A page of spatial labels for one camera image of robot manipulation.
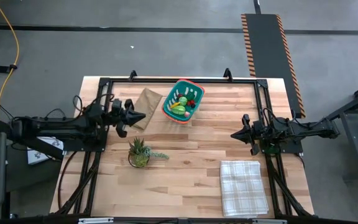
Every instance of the potted plant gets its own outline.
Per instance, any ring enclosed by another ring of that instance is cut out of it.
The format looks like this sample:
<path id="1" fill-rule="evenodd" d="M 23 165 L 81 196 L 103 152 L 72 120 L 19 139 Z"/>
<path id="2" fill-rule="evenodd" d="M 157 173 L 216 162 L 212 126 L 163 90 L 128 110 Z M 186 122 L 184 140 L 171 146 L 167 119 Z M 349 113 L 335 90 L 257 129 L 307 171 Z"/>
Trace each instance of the potted plant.
<path id="1" fill-rule="evenodd" d="M 129 143 L 129 146 L 128 162 L 136 168 L 145 167 L 149 162 L 150 156 L 169 159 L 164 153 L 152 152 L 150 146 L 144 145 L 144 139 L 140 141 L 139 138 L 135 137 L 134 143 Z"/>

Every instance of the checkered cloth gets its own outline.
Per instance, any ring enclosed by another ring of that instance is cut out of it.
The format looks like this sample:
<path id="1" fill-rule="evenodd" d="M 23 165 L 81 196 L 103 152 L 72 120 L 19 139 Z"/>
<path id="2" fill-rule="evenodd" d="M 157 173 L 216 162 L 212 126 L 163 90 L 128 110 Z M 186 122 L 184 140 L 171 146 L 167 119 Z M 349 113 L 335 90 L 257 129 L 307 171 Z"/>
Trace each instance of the checkered cloth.
<path id="1" fill-rule="evenodd" d="M 225 217 L 256 217 L 269 206 L 257 161 L 221 161 L 221 188 Z"/>

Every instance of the concrete floor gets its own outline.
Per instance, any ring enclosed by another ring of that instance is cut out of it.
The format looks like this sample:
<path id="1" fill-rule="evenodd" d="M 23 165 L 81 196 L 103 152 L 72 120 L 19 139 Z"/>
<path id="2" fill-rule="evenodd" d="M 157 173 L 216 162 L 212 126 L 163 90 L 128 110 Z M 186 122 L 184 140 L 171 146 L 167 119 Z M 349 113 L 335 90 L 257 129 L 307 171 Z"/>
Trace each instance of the concrete floor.
<path id="1" fill-rule="evenodd" d="M 286 29 L 358 30 L 356 0 L 261 0 L 260 4 L 263 13 L 281 15 Z M 251 0 L 0 0 L 0 5 L 14 24 L 60 26 L 241 28 L 239 15 L 254 13 Z M 127 75 L 136 69 L 139 75 L 218 77 L 229 67 L 234 76 L 249 76 L 241 34 L 20 31 L 17 35 L 19 69 L 1 102 L 16 116 L 45 114 L 58 107 L 71 114 L 71 98 L 85 75 Z M 287 39 L 307 121 L 320 119 L 351 99 L 358 89 L 358 36 Z M 15 53 L 11 33 L 0 31 L 0 64 L 12 63 Z M 0 86 L 3 78 L 0 75 Z M 302 143 L 315 213 L 358 221 L 358 182 L 342 181 L 343 174 L 358 169 L 345 135 Z M 23 217 L 47 214 L 56 180 L 14 192 L 12 212 Z"/>

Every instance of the basket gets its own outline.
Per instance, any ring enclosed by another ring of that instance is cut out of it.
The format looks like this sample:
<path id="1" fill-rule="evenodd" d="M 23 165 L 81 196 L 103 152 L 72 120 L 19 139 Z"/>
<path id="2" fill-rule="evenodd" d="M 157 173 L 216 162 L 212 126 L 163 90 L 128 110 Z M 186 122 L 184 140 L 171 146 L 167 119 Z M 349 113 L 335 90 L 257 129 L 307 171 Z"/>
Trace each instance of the basket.
<path id="1" fill-rule="evenodd" d="M 189 93 L 194 94 L 195 107 L 191 108 L 191 106 L 185 106 L 186 111 L 190 113 L 189 117 L 185 117 L 185 115 L 179 115 L 172 112 L 171 105 L 176 103 L 178 94 L 183 94 L 186 96 Z M 186 124 L 189 122 L 190 118 L 193 116 L 194 112 L 197 110 L 198 106 L 201 103 L 201 99 L 204 95 L 204 88 L 199 86 L 199 84 L 193 83 L 188 80 L 180 79 L 173 86 L 171 92 L 165 99 L 164 104 L 162 105 L 162 113 L 165 114 L 171 120 Z"/>

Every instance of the wooden table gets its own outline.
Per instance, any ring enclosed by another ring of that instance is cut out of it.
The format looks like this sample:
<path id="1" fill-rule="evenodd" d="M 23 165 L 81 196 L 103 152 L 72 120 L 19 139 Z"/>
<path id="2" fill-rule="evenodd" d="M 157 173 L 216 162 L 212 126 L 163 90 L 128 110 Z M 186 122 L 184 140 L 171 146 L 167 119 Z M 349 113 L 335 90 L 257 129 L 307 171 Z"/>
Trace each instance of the wooden table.
<path id="1" fill-rule="evenodd" d="M 99 78 L 84 77 L 80 96 L 85 105 L 95 98 Z M 274 113 L 290 117 L 283 80 L 267 80 Z M 113 93 L 122 100 L 136 101 L 144 88 L 160 93 L 163 98 L 146 130 L 127 128 L 127 137 L 119 138 L 111 128 L 106 151 L 101 157 L 92 216 L 221 218 L 220 161 L 243 160 L 261 163 L 269 212 L 259 217 L 273 217 L 263 154 L 251 156 L 249 144 L 230 138 L 230 134 L 242 128 L 244 113 L 248 113 L 251 120 L 257 119 L 254 87 L 250 84 L 202 84 L 205 94 L 198 111 L 188 124 L 177 124 L 161 112 L 161 105 L 172 86 L 172 83 L 114 84 Z M 145 169 L 131 167 L 127 161 L 128 141 L 135 136 L 144 138 L 152 150 L 169 155 L 169 160 L 150 159 Z M 83 156 L 84 153 L 77 153 L 68 165 L 62 184 L 63 203 L 78 185 Z M 302 206 L 313 213 L 301 161 L 294 155 L 282 156 L 289 189 Z M 277 192 L 280 208 L 284 211 L 282 193 Z M 51 212 L 57 209 L 56 191 Z"/>

